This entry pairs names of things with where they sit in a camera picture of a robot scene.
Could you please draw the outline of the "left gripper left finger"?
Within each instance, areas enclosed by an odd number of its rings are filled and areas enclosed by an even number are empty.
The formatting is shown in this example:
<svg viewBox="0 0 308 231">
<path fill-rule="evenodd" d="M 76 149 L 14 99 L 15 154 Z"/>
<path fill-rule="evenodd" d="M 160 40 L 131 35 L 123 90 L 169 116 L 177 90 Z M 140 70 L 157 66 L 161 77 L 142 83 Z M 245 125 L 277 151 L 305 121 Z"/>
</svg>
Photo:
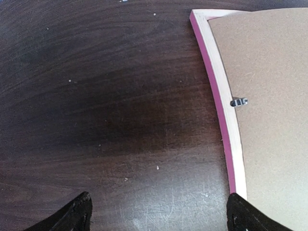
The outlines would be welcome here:
<svg viewBox="0 0 308 231">
<path fill-rule="evenodd" d="M 89 231 L 92 215 L 89 192 L 83 192 L 48 218 L 27 228 L 27 231 Z"/>
</svg>

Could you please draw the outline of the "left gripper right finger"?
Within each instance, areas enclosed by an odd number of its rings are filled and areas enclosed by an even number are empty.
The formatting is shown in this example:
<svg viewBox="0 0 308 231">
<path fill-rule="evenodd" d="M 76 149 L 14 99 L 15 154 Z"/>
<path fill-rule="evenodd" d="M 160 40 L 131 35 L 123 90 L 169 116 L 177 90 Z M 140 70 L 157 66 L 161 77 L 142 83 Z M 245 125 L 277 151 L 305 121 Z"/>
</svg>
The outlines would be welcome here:
<svg viewBox="0 0 308 231">
<path fill-rule="evenodd" d="M 237 193 L 228 197 L 227 227 L 229 231 L 291 231 L 267 217 Z"/>
</svg>

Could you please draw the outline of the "brown backing board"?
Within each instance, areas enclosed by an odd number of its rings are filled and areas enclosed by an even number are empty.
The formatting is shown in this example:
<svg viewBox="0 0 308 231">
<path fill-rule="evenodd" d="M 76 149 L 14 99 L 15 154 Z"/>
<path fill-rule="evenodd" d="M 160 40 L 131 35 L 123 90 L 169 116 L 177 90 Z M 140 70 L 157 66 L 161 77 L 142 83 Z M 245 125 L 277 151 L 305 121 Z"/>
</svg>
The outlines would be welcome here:
<svg viewBox="0 0 308 231">
<path fill-rule="evenodd" d="M 233 98 L 235 190 L 271 219 L 308 228 L 308 10 L 209 20 Z"/>
</svg>

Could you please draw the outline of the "pink wooden picture frame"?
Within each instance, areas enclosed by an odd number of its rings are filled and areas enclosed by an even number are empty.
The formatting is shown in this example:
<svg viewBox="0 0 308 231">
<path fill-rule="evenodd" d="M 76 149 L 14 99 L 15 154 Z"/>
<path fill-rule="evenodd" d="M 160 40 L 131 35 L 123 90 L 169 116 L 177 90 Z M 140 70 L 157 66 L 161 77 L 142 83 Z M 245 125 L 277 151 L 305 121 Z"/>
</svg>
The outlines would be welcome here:
<svg viewBox="0 0 308 231">
<path fill-rule="evenodd" d="M 237 10 L 195 9 L 192 10 L 190 15 L 190 21 L 202 54 L 214 97 L 226 156 L 229 186 L 230 191 L 233 193 L 237 193 L 235 190 L 233 155 L 240 150 L 241 144 L 230 138 L 230 134 L 236 135 L 238 132 L 237 129 L 229 127 L 228 121 L 228 108 L 231 107 L 230 102 L 234 98 L 231 96 L 224 65 L 209 25 L 209 20 L 235 13 L 246 12 Z"/>
</svg>

